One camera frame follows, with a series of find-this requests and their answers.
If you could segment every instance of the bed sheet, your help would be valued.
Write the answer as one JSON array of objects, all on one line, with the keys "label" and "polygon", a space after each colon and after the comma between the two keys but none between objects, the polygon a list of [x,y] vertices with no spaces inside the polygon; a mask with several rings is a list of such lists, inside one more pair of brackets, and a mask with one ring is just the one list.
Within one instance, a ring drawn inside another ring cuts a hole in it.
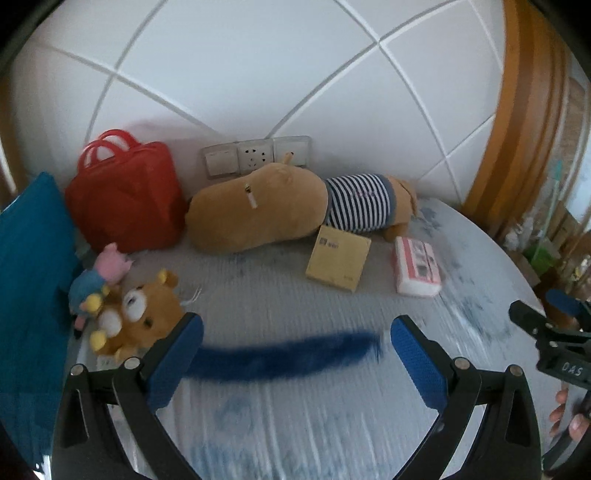
[{"label": "bed sheet", "polygon": [[[432,244],[441,293],[416,299],[395,293],[392,245],[378,236],[355,294],[305,278],[313,239],[210,257],[188,240],[167,251],[140,253],[128,286],[163,267],[178,273],[187,311],[205,323],[204,343],[233,347],[276,343],[340,330],[386,332],[408,314],[453,358],[478,368],[523,367],[542,435],[559,382],[535,370],[534,342],[508,319],[512,301],[540,309],[511,260],[480,229],[444,203],[420,202],[410,236]],[[182,380],[158,417],[204,479],[391,479],[437,414],[426,408],[388,341],[376,361],[298,379],[249,384]],[[79,360],[97,368],[83,342]],[[457,471],[482,418],[478,407],[446,471]],[[137,471],[152,476],[115,408],[122,443]]]}]

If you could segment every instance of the screw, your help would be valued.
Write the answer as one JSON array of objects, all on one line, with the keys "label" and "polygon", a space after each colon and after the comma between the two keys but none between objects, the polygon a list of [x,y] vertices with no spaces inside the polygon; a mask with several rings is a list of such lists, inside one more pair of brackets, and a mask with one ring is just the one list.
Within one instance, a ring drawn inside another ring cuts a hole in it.
[{"label": "screw", "polygon": [[468,370],[470,368],[470,362],[468,361],[468,359],[464,358],[464,357],[458,357],[456,358],[453,363],[455,364],[456,367],[458,367],[460,370]]},{"label": "screw", "polygon": [[516,377],[523,375],[523,369],[519,365],[511,365],[509,367],[509,372],[511,372]]},{"label": "screw", "polygon": [[73,375],[74,377],[76,377],[76,376],[80,375],[83,371],[84,371],[84,365],[76,364],[70,369],[70,375]]},{"label": "screw", "polygon": [[124,365],[127,370],[135,370],[139,367],[139,358],[137,358],[136,356],[128,358],[125,361]]}]

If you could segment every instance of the light switch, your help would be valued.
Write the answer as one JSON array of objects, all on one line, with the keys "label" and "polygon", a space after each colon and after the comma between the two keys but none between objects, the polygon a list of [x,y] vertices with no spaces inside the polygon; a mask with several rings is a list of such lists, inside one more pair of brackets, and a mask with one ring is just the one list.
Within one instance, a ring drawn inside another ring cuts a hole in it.
[{"label": "light switch", "polygon": [[213,147],[204,148],[202,153],[210,177],[238,173],[238,151],[236,144],[214,145]]}]

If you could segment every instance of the finger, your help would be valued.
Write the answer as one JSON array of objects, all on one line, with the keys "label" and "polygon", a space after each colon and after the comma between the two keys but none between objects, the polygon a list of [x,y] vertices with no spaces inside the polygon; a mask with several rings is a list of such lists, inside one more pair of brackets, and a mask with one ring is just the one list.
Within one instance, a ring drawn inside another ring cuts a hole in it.
[{"label": "finger", "polygon": [[556,394],[556,401],[558,403],[560,403],[561,405],[566,403],[566,397],[568,397],[569,395],[569,391],[568,389],[564,389],[564,390],[560,390],[557,394]]},{"label": "finger", "polygon": [[581,441],[581,438],[583,438],[583,435],[585,435],[585,432],[589,428],[589,423],[591,423],[589,419],[585,418],[581,413],[574,416],[569,425],[569,433],[575,442]]},{"label": "finger", "polygon": [[550,421],[560,421],[564,415],[565,405],[561,405],[550,414]]},{"label": "finger", "polygon": [[552,428],[550,429],[550,436],[555,437],[556,434],[558,433],[559,428],[560,428],[560,422],[557,421],[554,425],[552,425]]}]

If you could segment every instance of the brown plush toy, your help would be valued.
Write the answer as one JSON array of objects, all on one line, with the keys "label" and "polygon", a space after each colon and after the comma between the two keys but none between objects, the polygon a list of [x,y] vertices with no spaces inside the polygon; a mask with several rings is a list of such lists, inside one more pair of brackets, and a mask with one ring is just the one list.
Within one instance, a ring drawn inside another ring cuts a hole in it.
[{"label": "brown plush toy", "polygon": [[323,223],[350,232],[382,229],[387,241],[405,234],[417,212],[407,182],[383,175],[325,181],[289,165],[291,157],[198,192],[185,216],[193,245],[209,253],[240,252],[302,238]]},{"label": "brown plush toy", "polygon": [[98,316],[99,330],[90,336],[92,349],[97,355],[114,355],[120,363],[168,336],[184,315],[173,291],[177,284],[174,273],[161,270],[154,282],[123,298],[116,292],[108,295]]}]

